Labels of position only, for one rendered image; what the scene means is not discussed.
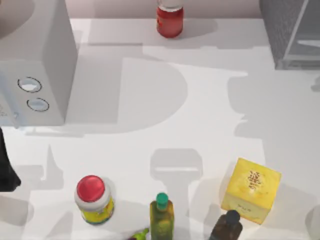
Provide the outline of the large microwave knob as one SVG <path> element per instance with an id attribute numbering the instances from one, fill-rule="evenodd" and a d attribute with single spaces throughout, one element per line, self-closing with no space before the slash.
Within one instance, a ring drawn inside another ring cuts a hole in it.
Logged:
<path id="1" fill-rule="evenodd" d="M 27 93 L 37 93 L 42 89 L 42 84 L 33 77 L 25 77 L 17 80 L 18 86 Z"/>

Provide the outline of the yellow box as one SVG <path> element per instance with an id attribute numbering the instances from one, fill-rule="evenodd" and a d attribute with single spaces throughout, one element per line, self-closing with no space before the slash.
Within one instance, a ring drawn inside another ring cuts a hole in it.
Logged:
<path id="1" fill-rule="evenodd" d="M 221 208 L 235 210 L 251 222 L 261 225 L 273 207 L 282 174 L 244 158 L 238 158 Z"/>

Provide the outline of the dark brown bottle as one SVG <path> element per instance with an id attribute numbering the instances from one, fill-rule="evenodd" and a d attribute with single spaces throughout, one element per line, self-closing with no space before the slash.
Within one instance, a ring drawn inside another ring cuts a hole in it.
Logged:
<path id="1" fill-rule="evenodd" d="M 243 230 L 240 219 L 236 210 L 228 210 L 219 217 L 208 240 L 238 240 Z"/>

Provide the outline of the small microwave knob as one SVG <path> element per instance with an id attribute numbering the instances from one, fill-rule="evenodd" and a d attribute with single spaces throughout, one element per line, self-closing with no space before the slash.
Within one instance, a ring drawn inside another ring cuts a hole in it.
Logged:
<path id="1" fill-rule="evenodd" d="M 45 112 L 50 107 L 49 103 L 42 98 L 29 99 L 26 104 L 31 110 L 36 112 Z"/>

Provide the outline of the grey cabinet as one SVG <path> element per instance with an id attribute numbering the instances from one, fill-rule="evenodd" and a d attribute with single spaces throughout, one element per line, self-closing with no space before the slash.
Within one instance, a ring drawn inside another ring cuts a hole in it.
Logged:
<path id="1" fill-rule="evenodd" d="M 320 0 L 259 0 L 277 70 L 320 70 Z"/>

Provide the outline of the pale microwave oven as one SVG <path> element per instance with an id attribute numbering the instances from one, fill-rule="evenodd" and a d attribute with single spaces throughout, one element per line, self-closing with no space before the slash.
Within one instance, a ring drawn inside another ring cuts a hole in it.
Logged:
<path id="1" fill-rule="evenodd" d="M 65 0 L 0 0 L 0 127 L 61 126 L 67 115 L 78 51 Z M 37 79 L 29 93 L 18 79 Z M 27 100 L 41 98 L 38 112 Z"/>

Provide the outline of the green cap olive bottle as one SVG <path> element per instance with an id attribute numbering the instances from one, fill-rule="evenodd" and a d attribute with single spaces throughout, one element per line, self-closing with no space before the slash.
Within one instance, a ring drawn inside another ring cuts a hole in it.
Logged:
<path id="1" fill-rule="evenodd" d="M 164 192 L 157 194 L 149 205 L 151 240 L 173 240 L 174 205 Z"/>

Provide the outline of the small green purple object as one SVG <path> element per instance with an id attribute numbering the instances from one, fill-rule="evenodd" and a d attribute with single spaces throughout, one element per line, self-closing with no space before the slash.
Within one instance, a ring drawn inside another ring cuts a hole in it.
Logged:
<path id="1" fill-rule="evenodd" d="M 130 240 L 147 240 L 147 235 L 149 233 L 149 228 L 145 228 L 142 231 L 139 231 L 135 234 L 133 234 L 130 238 Z"/>

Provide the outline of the red lid yellow jar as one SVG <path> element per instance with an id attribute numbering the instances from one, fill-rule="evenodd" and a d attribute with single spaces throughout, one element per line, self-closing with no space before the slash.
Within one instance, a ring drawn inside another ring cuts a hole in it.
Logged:
<path id="1" fill-rule="evenodd" d="M 74 200 L 82 218 L 91 225 L 107 222 L 115 210 L 110 186 L 97 175 L 86 175 L 79 180 Z"/>

